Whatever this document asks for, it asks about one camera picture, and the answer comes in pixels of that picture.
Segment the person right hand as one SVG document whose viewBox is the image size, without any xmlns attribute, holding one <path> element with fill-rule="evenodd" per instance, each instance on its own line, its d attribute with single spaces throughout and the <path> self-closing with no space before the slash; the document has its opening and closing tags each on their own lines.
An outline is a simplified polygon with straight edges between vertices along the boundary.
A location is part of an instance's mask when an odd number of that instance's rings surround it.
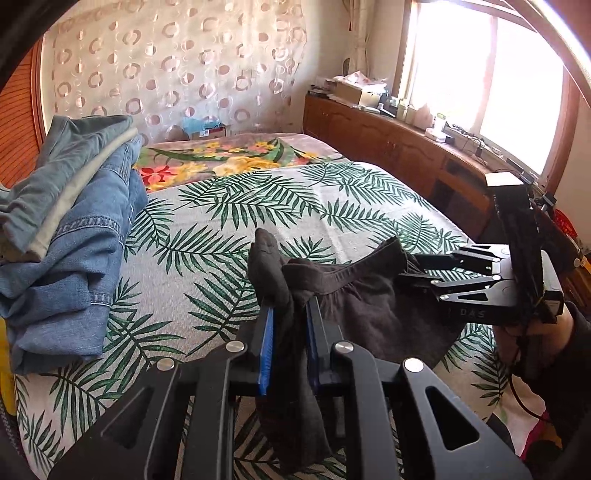
<svg viewBox="0 0 591 480">
<path fill-rule="evenodd" d="M 532 318 L 527 325 L 494 326 L 500 360 L 513 367 L 520 363 L 527 375 L 550 365 L 568 344 L 573 331 L 573 317 L 565 305 L 554 323 Z"/>
</svg>

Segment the right forearm dark sleeve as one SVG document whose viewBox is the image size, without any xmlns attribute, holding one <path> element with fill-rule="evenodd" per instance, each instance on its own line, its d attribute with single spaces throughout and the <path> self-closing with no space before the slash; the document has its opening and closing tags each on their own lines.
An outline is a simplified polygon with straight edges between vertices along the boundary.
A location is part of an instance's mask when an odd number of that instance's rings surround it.
<svg viewBox="0 0 591 480">
<path fill-rule="evenodd" d="M 524 376 L 531 390 L 544 400 L 564 446 L 580 428 L 590 432 L 590 322 L 572 302 L 566 302 L 565 307 L 573 318 L 568 342 L 549 364 Z"/>
</svg>

